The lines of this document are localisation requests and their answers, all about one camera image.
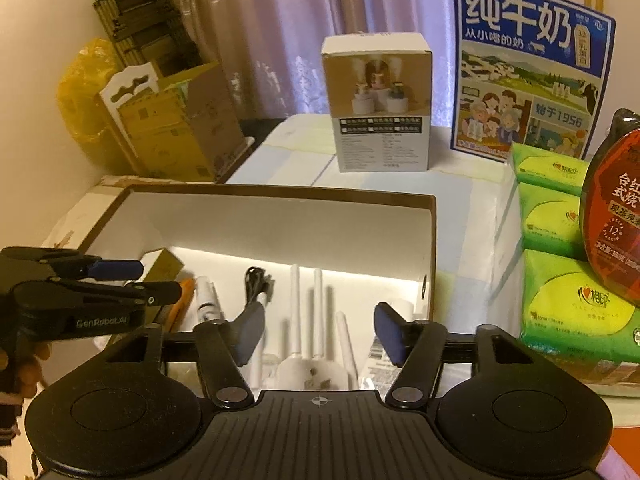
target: cow illustration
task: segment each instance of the cow illustration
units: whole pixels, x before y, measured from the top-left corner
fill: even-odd
[[[598,88],[593,83],[585,81],[580,87],[580,95],[587,99],[587,110],[591,115],[596,108],[596,102],[598,101]]]
[[[540,45],[539,43],[533,43],[533,41],[529,41],[529,51],[535,52],[536,54],[544,54],[545,46]]]

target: open white box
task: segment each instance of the open white box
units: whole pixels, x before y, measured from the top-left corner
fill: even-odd
[[[169,248],[184,272],[214,283],[227,319],[242,310],[244,273],[274,279],[266,309],[265,353],[289,347],[289,266],[299,264],[302,350],[311,354],[313,269],[324,270],[326,355],[341,362],[334,314],[346,314],[358,369],[373,340],[373,309],[402,299],[431,318],[435,198],[346,189],[272,186],[132,186],[103,215],[80,250],[139,258]],[[182,323],[196,323],[196,299]]]

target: green tissue pack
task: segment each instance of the green tissue pack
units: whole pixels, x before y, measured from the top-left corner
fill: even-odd
[[[588,167],[579,158],[514,142],[505,171],[511,171],[518,182],[580,196]]]
[[[518,184],[496,215],[493,290],[501,287],[525,249],[586,260],[579,211],[577,196]]]
[[[523,251],[488,322],[600,394],[640,392],[640,310],[601,286],[587,262]]]
[[[589,264],[525,251],[522,341],[579,360],[640,363],[640,310],[600,285]]]

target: orange surface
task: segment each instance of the orange surface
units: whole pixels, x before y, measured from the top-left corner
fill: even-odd
[[[615,428],[609,443],[640,475],[640,428]]]
[[[177,327],[178,318],[188,309],[196,289],[196,280],[186,278],[180,282],[180,286],[182,287],[180,300],[171,307],[169,315],[164,322],[164,330],[166,332],[169,332],[174,326]]]

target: red food package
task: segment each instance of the red food package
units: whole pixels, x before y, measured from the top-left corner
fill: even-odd
[[[580,226],[603,285],[640,304],[640,116],[624,108],[589,166]]]

